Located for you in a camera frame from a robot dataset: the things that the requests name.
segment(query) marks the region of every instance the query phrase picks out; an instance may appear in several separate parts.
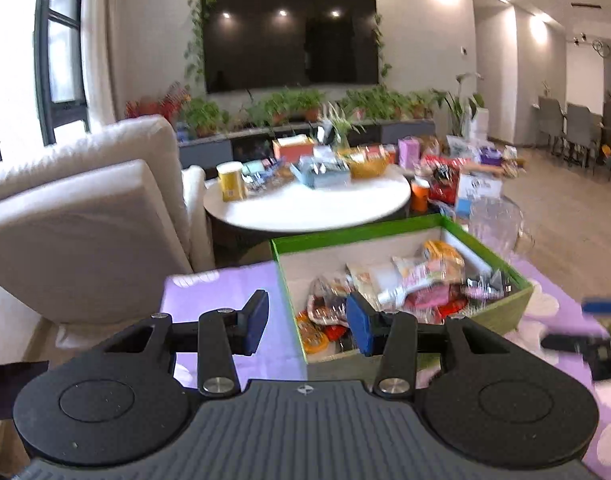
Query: window frame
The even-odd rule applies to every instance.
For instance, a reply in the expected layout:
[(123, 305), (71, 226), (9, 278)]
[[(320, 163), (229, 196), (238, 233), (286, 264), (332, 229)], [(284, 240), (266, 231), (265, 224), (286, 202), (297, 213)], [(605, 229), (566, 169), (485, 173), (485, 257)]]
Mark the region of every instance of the window frame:
[[(83, 121), (86, 132), (90, 132), (86, 96), (84, 95), (82, 99), (55, 103), (52, 101), (52, 90), (50, 89), (50, 64), (48, 60), (48, 27), (50, 22), (60, 23), (79, 32), (79, 60), (81, 61), (81, 0), (76, 0), (76, 3), (76, 19), (73, 19), (52, 10), (50, 0), (37, 0), (34, 24), (34, 65), (37, 110), (45, 146), (57, 143), (55, 128), (65, 124)], [(78, 69), (80, 70), (81, 81), (83, 81), (84, 73), (81, 63)]]

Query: pink package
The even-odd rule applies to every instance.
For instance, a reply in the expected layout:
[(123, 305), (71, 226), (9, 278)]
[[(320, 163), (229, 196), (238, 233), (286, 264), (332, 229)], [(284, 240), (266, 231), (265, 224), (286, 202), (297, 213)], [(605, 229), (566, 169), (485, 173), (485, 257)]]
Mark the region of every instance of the pink package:
[(415, 137), (399, 139), (399, 166), (404, 170), (413, 170), (421, 158), (421, 143)]
[(422, 288), (405, 298), (404, 310), (417, 310), (422, 308), (433, 308), (443, 306), (450, 302), (449, 285), (433, 285)]

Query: wicker basket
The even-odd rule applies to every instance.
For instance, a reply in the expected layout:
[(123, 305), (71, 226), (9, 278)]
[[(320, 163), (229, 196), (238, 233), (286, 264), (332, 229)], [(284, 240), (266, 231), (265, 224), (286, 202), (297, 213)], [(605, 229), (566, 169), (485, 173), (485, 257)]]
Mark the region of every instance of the wicker basket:
[(351, 148), (340, 150), (339, 155), (348, 163), (352, 178), (376, 178), (385, 173), (389, 163), (388, 154), (380, 150), (379, 153), (369, 153), (365, 148)]

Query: purple tablecloth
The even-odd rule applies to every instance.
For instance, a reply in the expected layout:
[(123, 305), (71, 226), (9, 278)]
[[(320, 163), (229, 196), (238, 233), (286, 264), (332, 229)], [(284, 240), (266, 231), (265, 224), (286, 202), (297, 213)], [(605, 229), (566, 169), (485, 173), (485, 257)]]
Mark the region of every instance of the purple tablecloth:
[[(217, 308), (240, 310), (258, 288), (268, 292), (268, 325), (255, 355), (234, 356), (241, 387), (248, 379), (304, 380), (306, 366), (301, 357), (289, 307), (283, 299), (277, 266), (265, 262), (239, 269), (219, 269), (190, 276), (171, 276), (161, 310), (174, 322), (196, 321)], [(179, 354), (174, 376), (185, 386), (197, 387), (197, 355)]]
[[(540, 347), (545, 332), (602, 335), (604, 330), (594, 320), (583, 317), (579, 304), (534, 266), (522, 261), (513, 265), (534, 282), (535, 293), (518, 330), (508, 334), (508, 338), (575, 377), (593, 392), (601, 421), (585, 463), (605, 480), (611, 480), (611, 381), (592, 384), (589, 368), (580, 357), (543, 351)], [(270, 316), (257, 353), (251, 357), (234, 357), (242, 387), (251, 378), (305, 380), (305, 365), (274, 262), (168, 278), (162, 311), (171, 314), (175, 322), (195, 321), (203, 312), (215, 308), (239, 310), (258, 288), (268, 291)], [(196, 387), (195, 354), (178, 356), (175, 377), (186, 386)], [(419, 382), (428, 377), (429, 372), (425, 372), (425, 377), (419, 378)]]

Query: climbing vine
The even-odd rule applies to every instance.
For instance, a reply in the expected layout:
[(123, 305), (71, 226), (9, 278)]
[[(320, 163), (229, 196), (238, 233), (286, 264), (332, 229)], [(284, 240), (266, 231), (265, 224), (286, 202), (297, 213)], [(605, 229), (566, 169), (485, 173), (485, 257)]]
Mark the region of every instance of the climbing vine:
[[(204, 50), (203, 50), (203, 20), (210, 16), (210, 9), (217, 0), (188, 0), (190, 7), (190, 17), (192, 19), (192, 39), (188, 41), (183, 57), (187, 61), (185, 77), (188, 81), (194, 81), (196, 85), (204, 79)], [(392, 65), (385, 62), (383, 49), (383, 33), (381, 32), (381, 22), (383, 15), (376, 13), (373, 31), (375, 42), (377, 43), (378, 59), (380, 65), (381, 81), (387, 78)]]

